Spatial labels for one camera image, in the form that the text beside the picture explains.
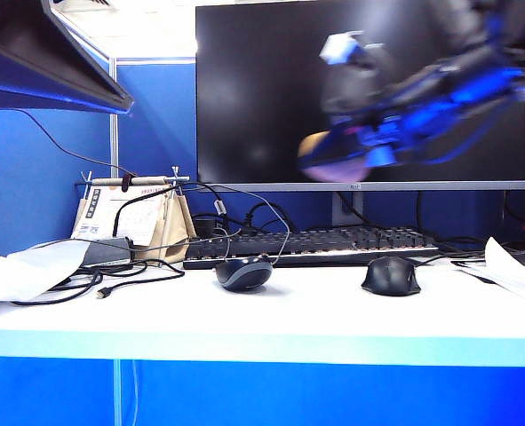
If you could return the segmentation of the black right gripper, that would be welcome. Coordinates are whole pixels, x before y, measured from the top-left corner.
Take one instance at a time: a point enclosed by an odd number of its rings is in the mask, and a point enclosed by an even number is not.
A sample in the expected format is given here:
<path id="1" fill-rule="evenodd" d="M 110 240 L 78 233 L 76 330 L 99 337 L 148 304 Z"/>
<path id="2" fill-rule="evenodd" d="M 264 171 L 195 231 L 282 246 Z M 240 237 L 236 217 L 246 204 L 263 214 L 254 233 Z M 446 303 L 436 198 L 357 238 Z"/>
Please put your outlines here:
<path id="1" fill-rule="evenodd" d="M 402 165 L 460 121 L 525 99 L 518 54 L 486 43 L 424 67 L 382 93 L 326 96 L 328 130 L 299 144 L 304 173 L 369 173 Z"/>

